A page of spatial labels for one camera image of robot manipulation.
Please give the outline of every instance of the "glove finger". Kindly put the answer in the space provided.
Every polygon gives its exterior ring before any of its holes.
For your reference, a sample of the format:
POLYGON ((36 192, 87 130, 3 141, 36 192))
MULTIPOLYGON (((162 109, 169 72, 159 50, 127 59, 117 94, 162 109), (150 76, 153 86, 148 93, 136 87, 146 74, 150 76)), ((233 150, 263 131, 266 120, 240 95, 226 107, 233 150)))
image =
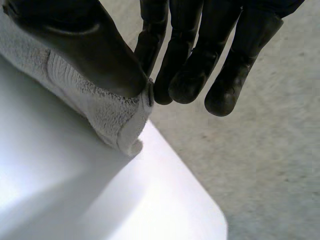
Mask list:
POLYGON ((98 0, 72 21, 72 11, 52 19, 56 9, 47 15, 24 16, 17 14, 10 1, 5 6, 22 30, 57 51, 97 87, 127 98, 139 95, 145 88, 147 77, 138 60, 98 0))
POLYGON ((170 0, 172 33, 154 84, 154 100, 167 105, 172 102, 169 84, 186 62, 194 45, 203 0, 170 0))
POLYGON ((169 85, 170 97, 181 104, 194 101, 225 47, 241 6, 225 0, 205 0, 199 38, 191 56, 169 85))
POLYGON ((204 104, 208 112, 223 117, 233 111, 259 52, 282 24, 273 12, 243 10, 223 68, 206 95, 204 104))
POLYGON ((168 0, 140 0, 143 27, 134 54, 148 77, 154 68, 166 35, 168 5, 168 0))

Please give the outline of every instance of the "floor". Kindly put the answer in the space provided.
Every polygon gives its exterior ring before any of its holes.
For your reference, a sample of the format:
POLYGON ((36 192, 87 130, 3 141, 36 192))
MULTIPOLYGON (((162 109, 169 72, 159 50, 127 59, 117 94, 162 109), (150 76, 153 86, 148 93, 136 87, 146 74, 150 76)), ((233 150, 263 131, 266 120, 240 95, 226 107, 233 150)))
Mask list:
MULTIPOLYGON (((134 48, 142 23, 139 1, 102 2, 134 48)), ((232 37, 196 101, 154 108, 153 123, 225 213, 230 240, 319 239, 319 16, 319 0, 308 0, 284 19, 231 115, 210 115, 204 98, 232 37)))

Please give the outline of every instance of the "cloth fold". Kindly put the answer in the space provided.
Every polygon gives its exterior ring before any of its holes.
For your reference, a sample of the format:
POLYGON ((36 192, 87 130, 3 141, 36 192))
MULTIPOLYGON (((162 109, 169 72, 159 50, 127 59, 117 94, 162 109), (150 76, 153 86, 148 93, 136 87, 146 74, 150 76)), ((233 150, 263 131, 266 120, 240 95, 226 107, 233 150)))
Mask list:
POLYGON ((0 54, 87 118, 106 144, 128 156, 141 151, 143 145, 138 137, 154 104, 151 80, 133 98, 98 88, 53 50, 20 30, 3 12, 0 54))

